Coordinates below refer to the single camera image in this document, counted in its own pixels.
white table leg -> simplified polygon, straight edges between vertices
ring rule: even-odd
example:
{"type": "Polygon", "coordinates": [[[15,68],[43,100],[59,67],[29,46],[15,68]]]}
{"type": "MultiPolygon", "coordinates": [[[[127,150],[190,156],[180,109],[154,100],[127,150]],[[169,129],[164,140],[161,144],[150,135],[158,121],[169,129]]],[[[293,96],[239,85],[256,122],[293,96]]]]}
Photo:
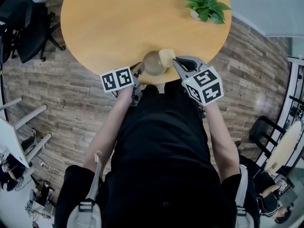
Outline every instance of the white table leg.
{"type": "Polygon", "coordinates": [[[18,130],[20,127],[22,127],[24,124],[26,124],[29,120],[31,120],[32,118],[37,116],[39,113],[46,110],[46,108],[47,108],[47,105],[43,105],[43,106],[39,107],[38,109],[36,109],[35,111],[28,114],[27,116],[23,117],[19,122],[17,122],[15,124],[15,126],[14,126],[15,130],[18,130]]]}
{"type": "Polygon", "coordinates": [[[9,106],[12,106],[12,105],[14,105],[14,104],[16,104],[16,103],[18,103],[18,102],[20,102],[20,101],[22,101],[22,98],[21,98],[21,97],[18,98],[18,99],[13,100],[13,101],[11,101],[11,102],[8,102],[8,103],[6,103],[6,104],[0,106],[0,111],[4,110],[4,109],[8,108],[9,106]]]}
{"type": "Polygon", "coordinates": [[[27,155],[27,162],[29,163],[38,151],[45,145],[45,143],[52,137],[50,133],[48,133],[40,142],[36,145],[36,147],[27,155]]]}

green plant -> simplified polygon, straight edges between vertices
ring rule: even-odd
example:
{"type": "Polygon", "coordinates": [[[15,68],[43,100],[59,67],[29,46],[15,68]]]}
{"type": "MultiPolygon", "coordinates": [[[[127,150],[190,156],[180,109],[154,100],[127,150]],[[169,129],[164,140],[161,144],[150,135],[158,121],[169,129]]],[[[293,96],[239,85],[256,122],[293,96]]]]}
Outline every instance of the green plant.
{"type": "Polygon", "coordinates": [[[217,25],[225,23],[223,11],[231,9],[225,3],[218,2],[218,0],[187,0],[185,7],[196,11],[200,20],[207,21],[210,19],[217,25]]]}

person's right arm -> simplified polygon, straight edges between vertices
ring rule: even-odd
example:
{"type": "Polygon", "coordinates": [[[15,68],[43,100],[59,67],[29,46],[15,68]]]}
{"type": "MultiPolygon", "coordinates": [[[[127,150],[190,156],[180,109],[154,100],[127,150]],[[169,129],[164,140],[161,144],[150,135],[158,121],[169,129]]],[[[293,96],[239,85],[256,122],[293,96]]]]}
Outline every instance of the person's right arm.
{"type": "Polygon", "coordinates": [[[214,159],[218,166],[221,181],[240,174],[238,149],[234,144],[218,104],[213,102],[204,107],[211,134],[214,159]]]}
{"type": "Polygon", "coordinates": [[[267,197],[270,193],[274,192],[275,190],[278,190],[280,187],[281,187],[280,185],[273,185],[265,189],[262,193],[263,198],[267,197]]]}

office chair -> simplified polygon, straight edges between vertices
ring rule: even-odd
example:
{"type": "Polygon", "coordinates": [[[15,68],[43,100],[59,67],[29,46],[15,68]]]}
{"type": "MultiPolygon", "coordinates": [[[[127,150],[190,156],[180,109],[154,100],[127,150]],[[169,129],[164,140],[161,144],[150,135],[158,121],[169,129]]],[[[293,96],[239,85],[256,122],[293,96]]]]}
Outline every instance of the office chair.
{"type": "Polygon", "coordinates": [[[16,31],[12,36],[12,58],[17,50],[21,62],[26,63],[41,51],[40,59],[44,62],[46,58],[43,53],[48,40],[59,50],[66,49],[51,36],[60,23],[50,28],[51,17],[55,14],[48,15],[47,10],[45,3],[35,3],[33,0],[4,0],[0,5],[0,20],[5,22],[6,28],[16,31]]]}

tabletop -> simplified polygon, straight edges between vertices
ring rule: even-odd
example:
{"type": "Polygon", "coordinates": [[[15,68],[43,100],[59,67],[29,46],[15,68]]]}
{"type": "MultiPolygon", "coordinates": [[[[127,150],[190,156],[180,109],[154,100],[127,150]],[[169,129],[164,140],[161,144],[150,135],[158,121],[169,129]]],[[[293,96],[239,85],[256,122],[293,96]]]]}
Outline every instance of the tabletop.
{"type": "Polygon", "coordinates": [[[29,168],[27,158],[19,143],[14,126],[0,117],[0,129],[0,144],[7,148],[19,162],[29,168]]]}
{"type": "MultiPolygon", "coordinates": [[[[229,0],[218,0],[230,6],[229,0]]],[[[224,11],[225,24],[196,21],[185,0],[64,0],[61,29],[73,56],[100,75],[133,66],[146,53],[164,48],[177,56],[194,56],[206,64],[224,45],[231,26],[231,11],[224,11]]],[[[171,67],[161,76],[143,73],[143,84],[178,79],[171,67]]]]}
{"type": "Polygon", "coordinates": [[[282,137],[279,144],[276,146],[275,151],[272,152],[265,170],[268,170],[274,175],[281,166],[286,165],[289,157],[299,140],[301,132],[301,122],[295,122],[290,128],[287,129],[286,133],[282,137]]]}

